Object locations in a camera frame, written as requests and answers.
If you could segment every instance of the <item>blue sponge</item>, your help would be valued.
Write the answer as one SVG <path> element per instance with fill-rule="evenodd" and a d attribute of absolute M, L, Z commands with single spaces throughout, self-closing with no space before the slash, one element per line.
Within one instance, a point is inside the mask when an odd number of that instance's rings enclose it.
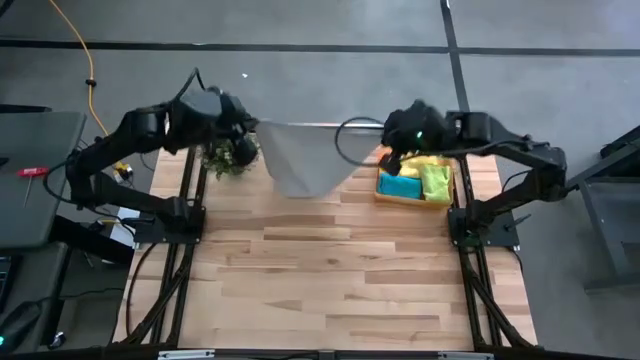
<path fill-rule="evenodd" d="M 420 199 L 422 195 L 422 182 L 419 179 L 381 173 L 378 181 L 378 193 L 389 196 Z"/>

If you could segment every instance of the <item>red tool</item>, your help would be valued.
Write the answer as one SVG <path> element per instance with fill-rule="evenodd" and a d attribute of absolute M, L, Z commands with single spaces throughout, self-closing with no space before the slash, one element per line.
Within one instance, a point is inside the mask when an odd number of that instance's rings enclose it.
<path fill-rule="evenodd" d="M 36 176 L 44 175 L 48 172 L 49 172 L 49 168 L 44 168 L 44 167 L 26 168 L 18 171 L 18 176 L 29 178 L 29 185 L 27 185 L 27 193 L 24 194 L 24 204 L 22 204 L 22 207 L 27 206 L 27 199 L 29 199 L 29 192 L 31 191 L 31 182 L 33 181 L 33 178 Z"/>

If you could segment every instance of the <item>yellow cloth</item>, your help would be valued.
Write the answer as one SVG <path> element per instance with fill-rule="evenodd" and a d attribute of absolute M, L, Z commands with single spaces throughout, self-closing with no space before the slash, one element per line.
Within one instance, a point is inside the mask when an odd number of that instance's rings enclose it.
<path fill-rule="evenodd" d="M 437 156 L 418 156 L 403 160 L 398 176 L 421 179 L 420 170 L 425 165 L 440 165 L 440 159 Z"/>

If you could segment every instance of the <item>green cloth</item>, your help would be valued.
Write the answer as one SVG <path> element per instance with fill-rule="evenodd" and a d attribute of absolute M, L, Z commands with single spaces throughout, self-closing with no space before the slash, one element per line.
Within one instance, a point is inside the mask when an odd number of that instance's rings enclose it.
<path fill-rule="evenodd" d="M 451 168 L 440 165 L 424 165 L 420 171 L 422 192 L 428 201 L 450 203 L 449 178 Z"/>

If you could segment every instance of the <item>wooden tabletop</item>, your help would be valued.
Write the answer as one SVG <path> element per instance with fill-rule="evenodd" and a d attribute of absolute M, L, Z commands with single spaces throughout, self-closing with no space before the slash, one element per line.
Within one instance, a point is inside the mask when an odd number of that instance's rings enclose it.
<path fill-rule="evenodd" d="M 185 157 L 160 154 L 152 194 L 178 194 Z M 469 157 L 469 167 L 476 198 L 500 192 L 492 157 Z M 180 347 L 471 350 L 446 209 L 375 202 L 375 182 L 375 169 L 360 168 L 327 197 L 303 200 L 274 192 L 262 161 L 236 179 L 210 175 Z M 167 248 L 157 246 L 142 266 L 132 327 L 158 296 Z M 535 343 L 514 255 L 488 248 L 487 261 L 497 303 Z M 125 334 L 124 304 L 116 341 Z M 480 313 L 488 339 L 482 306 Z"/>

